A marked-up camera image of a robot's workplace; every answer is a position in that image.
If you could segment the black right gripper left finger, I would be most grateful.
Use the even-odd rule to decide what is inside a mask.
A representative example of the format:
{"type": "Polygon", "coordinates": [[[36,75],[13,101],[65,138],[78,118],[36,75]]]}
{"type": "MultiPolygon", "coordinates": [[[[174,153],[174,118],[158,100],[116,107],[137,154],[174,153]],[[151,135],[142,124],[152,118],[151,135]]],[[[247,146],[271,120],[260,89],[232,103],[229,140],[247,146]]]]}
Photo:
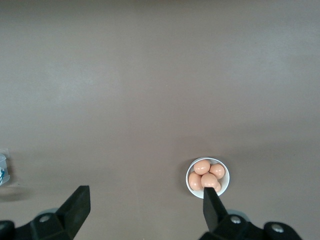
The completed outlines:
{"type": "Polygon", "coordinates": [[[74,240],[90,213],[90,187],[79,186],[55,211],[36,216],[14,231],[14,240],[74,240]]]}

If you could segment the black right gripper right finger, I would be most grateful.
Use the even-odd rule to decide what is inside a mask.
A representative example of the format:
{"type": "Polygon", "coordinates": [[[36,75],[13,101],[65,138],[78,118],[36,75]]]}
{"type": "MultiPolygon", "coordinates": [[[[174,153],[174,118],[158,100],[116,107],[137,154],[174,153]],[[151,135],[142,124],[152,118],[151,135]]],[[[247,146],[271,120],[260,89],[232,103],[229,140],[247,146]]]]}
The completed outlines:
{"type": "Polygon", "coordinates": [[[203,215],[208,231],[199,240],[265,240],[262,229],[227,212],[214,188],[204,188],[203,215]]]}

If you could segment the clear plastic egg box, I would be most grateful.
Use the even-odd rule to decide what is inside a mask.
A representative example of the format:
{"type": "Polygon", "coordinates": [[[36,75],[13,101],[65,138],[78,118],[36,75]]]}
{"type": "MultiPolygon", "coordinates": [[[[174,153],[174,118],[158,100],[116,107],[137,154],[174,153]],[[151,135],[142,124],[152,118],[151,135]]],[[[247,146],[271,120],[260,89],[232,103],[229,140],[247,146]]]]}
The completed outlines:
{"type": "Polygon", "coordinates": [[[0,148],[0,187],[5,185],[10,176],[10,152],[8,148],[0,148]]]}

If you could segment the white round bowl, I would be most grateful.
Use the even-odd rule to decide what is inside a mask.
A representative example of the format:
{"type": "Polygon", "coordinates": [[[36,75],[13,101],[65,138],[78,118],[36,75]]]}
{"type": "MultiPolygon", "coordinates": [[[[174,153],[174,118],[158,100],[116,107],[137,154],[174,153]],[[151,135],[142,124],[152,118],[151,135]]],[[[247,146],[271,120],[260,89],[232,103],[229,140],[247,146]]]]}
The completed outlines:
{"type": "Polygon", "coordinates": [[[212,157],[200,157],[200,158],[197,158],[196,160],[194,160],[190,166],[188,167],[187,171],[186,171],[186,175],[185,175],[185,182],[186,182],[186,186],[188,188],[188,190],[191,192],[192,195],[196,196],[197,198],[200,198],[200,199],[203,199],[204,198],[204,189],[205,187],[203,187],[202,190],[199,190],[199,191],[194,191],[190,188],[189,186],[189,175],[190,173],[194,172],[194,164],[198,161],[201,161],[201,160],[207,160],[210,162],[210,166],[213,165],[213,164],[221,164],[224,169],[225,169],[225,175],[223,178],[221,179],[217,179],[217,181],[220,183],[221,185],[221,190],[219,192],[217,192],[217,195],[220,196],[221,194],[223,194],[226,189],[228,188],[229,186],[229,183],[230,183],[230,173],[229,173],[229,170],[227,169],[226,165],[224,163],[222,163],[220,160],[218,159],[215,159],[215,158],[212,158],[212,157]]]}

